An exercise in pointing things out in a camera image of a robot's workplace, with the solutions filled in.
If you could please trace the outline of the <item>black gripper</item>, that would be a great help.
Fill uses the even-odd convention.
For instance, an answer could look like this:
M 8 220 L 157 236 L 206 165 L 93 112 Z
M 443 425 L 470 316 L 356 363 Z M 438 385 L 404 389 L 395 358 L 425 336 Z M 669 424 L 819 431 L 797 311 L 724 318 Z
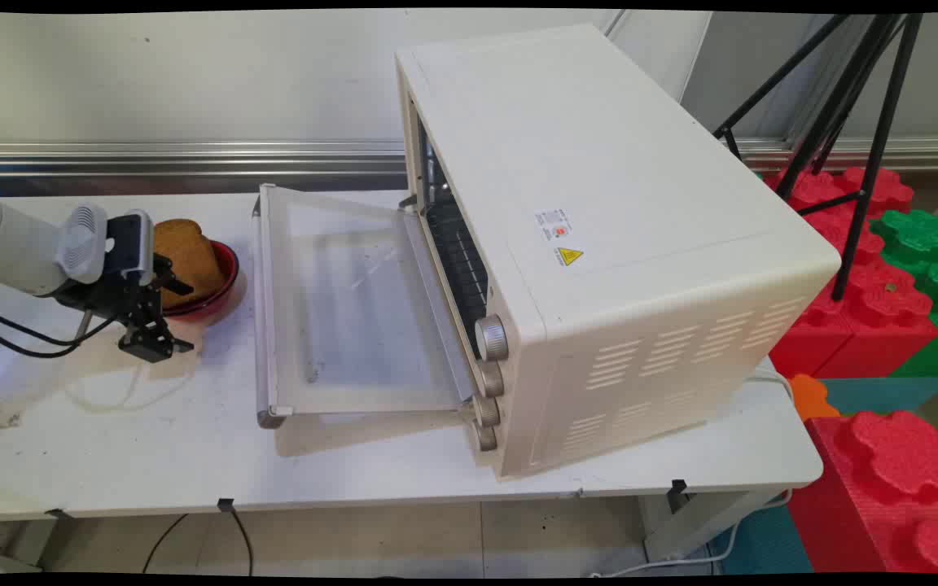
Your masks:
M 125 326 L 117 348 L 127 355 L 148 363 L 159 363 L 174 355 L 193 352 L 195 345 L 176 338 L 164 319 L 161 308 L 161 289 L 178 296 L 193 293 L 193 286 L 180 281 L 167 256 L 153 255 L 153 277 L 142 285 L 138 275 L 120 272 L 104 275 L 99 281 L 86 285 L 75 281 L 64 283 L 55 292 L 55 301 L 78 311 L 92 311 L 104 319 L 115 319 Z

